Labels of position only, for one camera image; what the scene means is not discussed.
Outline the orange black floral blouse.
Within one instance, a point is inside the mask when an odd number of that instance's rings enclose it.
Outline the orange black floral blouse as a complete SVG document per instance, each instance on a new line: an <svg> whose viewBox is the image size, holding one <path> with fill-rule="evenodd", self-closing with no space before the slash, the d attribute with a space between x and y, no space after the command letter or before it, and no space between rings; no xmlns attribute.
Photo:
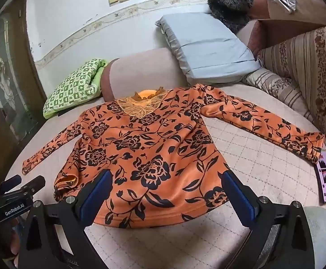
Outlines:
<svg viewBox="0 0 326 269"><path fill-rule="evenodd" d="M227 202L229 166L204 118L219 118L316 163L324 135L306 132L250 101L206 85L159 89L146 100L125 97L80 114L32 157L27 174L61 146L74 148L54 182L54 198L78 195L102 171L113 177L95 218L99 225L175 225Z"/></svg>

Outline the grey trouser knee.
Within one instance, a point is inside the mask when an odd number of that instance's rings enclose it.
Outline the grey trouser knee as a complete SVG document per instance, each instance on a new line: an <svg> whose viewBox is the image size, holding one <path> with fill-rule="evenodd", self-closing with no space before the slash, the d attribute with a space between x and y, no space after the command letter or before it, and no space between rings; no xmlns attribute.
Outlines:
<svg viewBox="0 0 326 269"><path fill-rule="evenodd" d="M326 265L326 209L306 206L304 212L311 232L315 268Z"/></svg>

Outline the pink rolled bolster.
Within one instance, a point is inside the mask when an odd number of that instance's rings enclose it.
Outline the pink rolled bolster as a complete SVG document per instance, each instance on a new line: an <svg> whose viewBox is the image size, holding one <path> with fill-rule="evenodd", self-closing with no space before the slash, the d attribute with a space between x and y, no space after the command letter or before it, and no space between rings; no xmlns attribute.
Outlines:
<svg viewBox="0 0 326 269"><path fill-rule="evenodd" d="M106 102L147 89L173 89L187 85L178 60L167 48L112 60L101 75L101 93Z"/></svg>

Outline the black fur garment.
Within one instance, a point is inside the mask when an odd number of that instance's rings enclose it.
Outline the black fur garment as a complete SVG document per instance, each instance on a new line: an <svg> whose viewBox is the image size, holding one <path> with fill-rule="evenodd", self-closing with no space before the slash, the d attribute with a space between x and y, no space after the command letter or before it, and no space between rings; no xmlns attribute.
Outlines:
<svg viewBox="0 0 326 269"><path fill-rule="evenodd" d="M253 0L207 0L210 12L229 30L237 34L250 21L248 12Z"/></svg>

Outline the light blue grey pillow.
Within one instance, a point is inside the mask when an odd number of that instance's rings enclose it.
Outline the light blue grey pillow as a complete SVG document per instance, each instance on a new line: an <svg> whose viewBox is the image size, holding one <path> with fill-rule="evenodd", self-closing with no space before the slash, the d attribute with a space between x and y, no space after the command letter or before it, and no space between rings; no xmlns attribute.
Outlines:
<svg viewBox="0 0 326 269"><path fill-rule="evenodd" d="M156 26L190 85L237 83L261 67L251 50L208 13L172 13Z"/></svg>

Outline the wooden glass door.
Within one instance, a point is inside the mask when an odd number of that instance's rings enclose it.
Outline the wooden glass door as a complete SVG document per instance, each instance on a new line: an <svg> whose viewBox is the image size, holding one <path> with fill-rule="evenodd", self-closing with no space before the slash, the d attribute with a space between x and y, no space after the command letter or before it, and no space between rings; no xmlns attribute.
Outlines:
<svg viewBox="0 0 326 269"><path fill-rule="evenodd" d="M29 51L26 0L0 14L0 182L43 126L46 95Z"/></svg>

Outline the beige striped floral quilt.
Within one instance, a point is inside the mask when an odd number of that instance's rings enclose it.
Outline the beige striped floral quilt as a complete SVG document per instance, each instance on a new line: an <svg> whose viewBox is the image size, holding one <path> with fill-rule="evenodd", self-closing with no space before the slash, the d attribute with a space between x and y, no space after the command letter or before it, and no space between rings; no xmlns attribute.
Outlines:
<svg viewBox="0 0 326 269"><path fill-rule="evenodd" d="M326 135L326 27L262 49L257 58L261 69L244 83L280 100Z"/></svg>

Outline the green patterned pillow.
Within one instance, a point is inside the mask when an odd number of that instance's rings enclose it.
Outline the green patterned pillow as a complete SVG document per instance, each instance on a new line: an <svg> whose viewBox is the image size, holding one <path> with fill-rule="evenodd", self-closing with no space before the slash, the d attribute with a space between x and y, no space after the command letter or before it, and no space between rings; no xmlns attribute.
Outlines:
<svg viewBox="0 0 326 269"><path fill-rule="evenodd" d="M107 62L92 59L67 76L47 98L43 117L49 119L60 111L86 103L101 94L101 75Z"/></svg>

